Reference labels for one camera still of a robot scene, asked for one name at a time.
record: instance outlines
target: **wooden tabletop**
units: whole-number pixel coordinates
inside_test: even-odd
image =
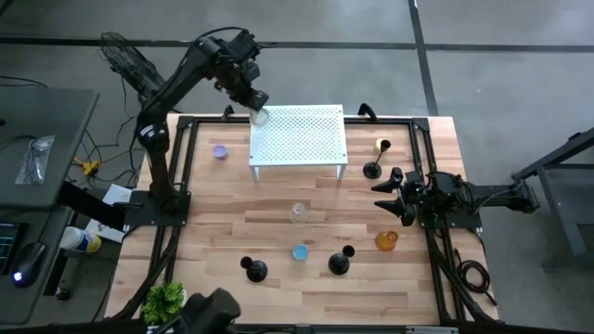
[[[172,142],[177,117],[168,119]],[[452,118],[431,117],[429,121],[438,169],[464,175]],[[380,137],[389,139],[392,146],[380,160],[382,177],[368,180],[362,168],[375,160],[373,146]],[[414,169],[406,127],[346,125],[349,165],[341,182],[336,180],[334,167],[328,166],[262,168],[261,181],[256,183],[248,167],[249,138],[248,124],[200,125],[188,187],[191,208],[179,240],[174,281],[189,293],[208,295],[219,287],[227,289],[241,306],[238,323],[438,323],[424,232],[417,224],[403,227],[395,216],[373,205],[374,200],[393,199],[394,195],[369,190],[385,181],[392,167],[403,172]],[[226,161],[214,158],[216,144],[228,147]],[[184,156],[180,155],[178,175]],[[423,161],[424,170],[429,171]],[[145,162],[138,187],[148,189],[149,183]],[[290,221],[295,202],[309,211],[307,223]],[[145,278],[155,230],[138,228],[123,243],[106,316],[121,310]],[[374,243],[376,234],[386,230],[399,235],[390,252],[377,250]],[[452,242],[463,259],[485,264],[481,244],[473,234],[453,230]],[[292,247],[300,243],[310,250],[305,262],[291,256]],[[328,259],[345,245],[355,248],[355,256],[348,273],[335,276],[328,269]],[[248,280],[239,266],[243,256],[267,264],[265,281]],[[445,291],[453,315],[447,284]],[[472,297],[497,317],[497,309],[484,295]]]

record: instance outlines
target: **plastic bag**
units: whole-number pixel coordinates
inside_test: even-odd
[[[49,151],[54,144],[54,136],[49,135],[34,139],[29,143],[29,148],[22,157],[17,185],[42,185],[45,181],[45,167]]]

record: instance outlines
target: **green plant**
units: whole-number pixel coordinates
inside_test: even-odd
[[[142,306],[145,324],[156,326],[172,320],[182,309],[184,292],[181,283],[165,284],[150,288],[147,302]]]

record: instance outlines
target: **gray floor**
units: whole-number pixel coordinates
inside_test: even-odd
[[[594,3],[588,0],[417,3],[426,43],[594,44],[589,15]],[[117,31],[128,38],[184,40],[224,25],[245,26],[263,41],[415,41],[406,0],[19,0],[0,18],[2,33],[76,37]],[[184,52],[141,51],[164,76]],[[430,52],[428,61],[440,115],[454,117],[467,174],[475,183],[509,182],[513,171],[594,125],[594,54]],[[270,104],[338,103],[352,114],[367,102],[379,114],[427,115],[416,51],[277,49],[263,51],[258,64],[263,75],[256,86],[269,93]],[[0,45],[0,68],[0,74],[50,86],[98,90],[101,98],[89,126],[98,144],[112,142],[126,119],[120,78],[95,47]],[[221,112],[226,97],[211,85],[201,83],[179,108]],[[127,108],[138,112],[129,87]],[[125,129],[124,145],[131,131],[132,126]],[[103,158],[124,150],[104,149]],[[100,176],[111,178],[127,168],[121,157],[105,164]],[[72,176],[80,175],[72,171]],[[593,275],[547,275],[540,268],[566,246],[546,205],[532,215],[484,209],[482,217],[501,318],[519,325],[592,330]],[[68,302],[45,298],[32,324],[91,319],[116,258],[117,247],[109,246],[102,259],[81,263],[74,297]]]

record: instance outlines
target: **desk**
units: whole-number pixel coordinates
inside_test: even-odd
[[[168,118],[172,140],[177,117]],[[438,168],[464,175],[453,120],[429,120]],[[385,181],[391,167],[399,166],[404,172],[414,169],[407,129],[348,124],[345,130],[349,164],[341,182],[332,167],[287,167],[262,170],[256,183],[248,167],[249,125],[201,124],[188,187],[190,215],[180,238],[174,281],[182,282],[188,293],[227,289],[241,306],[238,323],[437,324],[424,232],[418,225],[401,226],[395,216],[373,205],[374,200],[394,195],[369,190]],[[392,147],[380,160],[384,175],[368,180],[362,168],[377,157],[373,146],[379,137],[388,138]],[[213,157],[216,144],[229,148],[226,161]],[[139,187],[148,188],[149,183],[145,162]],[[292,224],[289,219],[297,201],[309,210],[305,224]],[[374,238],[388,229],[400,239],[394,251],[381,252]],[[154,234],[154,227],[143,226],[124,241],[107,316],[120,311],[145,278]],[[485,264],[475,236],[465,230],[451,234],[463,259]],[[309,245],[304,263],[291,257],[297,243]],[[328,259],[347,244],[356,251],[351,269],[344,276],[334,276]],[[268,265],[268,277],[262,283],[250,282],[239,266],[246,255]],[[453,315],[449,286],[445,291]],[[484,295],[472,296],[497,317],[497,309]]]
[[[0,216],[12,211],[2,210]],[[57,206],[50,211],[32,211],[14,214],[3,222],[27,223],[29,228],[20,245],[39,240],[46,245],[44,261],[39,277],[28,288],[17,288],[12,284],[10,275],[0,276],[0,324],[22,325],[29,321],[37,300],[42,294],[47,277],[58,254],[58,244],[64,228],[72,219],[73,211],[65,206]]]
[[[29,140],[2,148],[0,206],[46,209],[56,203],[98,98],[97,92],[82,89],[0,89],[0,119],[6,121],[0,127],[0,141],[17,135],[55,136],[42,185],[15,185]]]
[[[73,215],[72,210],[65,206],[51,209],[50,215],[50,208],[56,203],[97,99],[97,92],[81,89],[0,89],[0,119],[6,121],[0,127],[0,141],[17,135],[55,136],[42,185],[15,185],[29,140],[10,142],[0,149],[0,216],[27,209],[26,213],[12,215],[3,221],[28,225],[19,247],[38,239],[46,246],[39,277],[28,288],[18,289],[11,282],[10,275],[0,276],[1,299],[9,301],[0,302],[1,324],[26,323],[45,287],[62,233]]]

